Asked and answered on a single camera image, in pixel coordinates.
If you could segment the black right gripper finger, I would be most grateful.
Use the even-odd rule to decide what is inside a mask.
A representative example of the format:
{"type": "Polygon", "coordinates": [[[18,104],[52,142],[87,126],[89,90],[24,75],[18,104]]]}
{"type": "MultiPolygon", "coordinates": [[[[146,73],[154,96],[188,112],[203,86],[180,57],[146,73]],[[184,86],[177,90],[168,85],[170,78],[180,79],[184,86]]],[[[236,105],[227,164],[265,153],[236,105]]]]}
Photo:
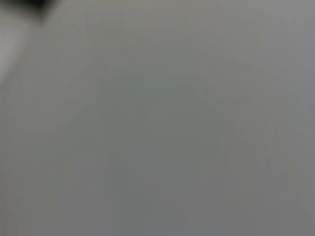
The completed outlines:
{"type": "Polygon", "coordinates": [[[1,0],[0,16],[6,15],[16,20],[42,23],[50,8],[50,0],[1,0]]]}

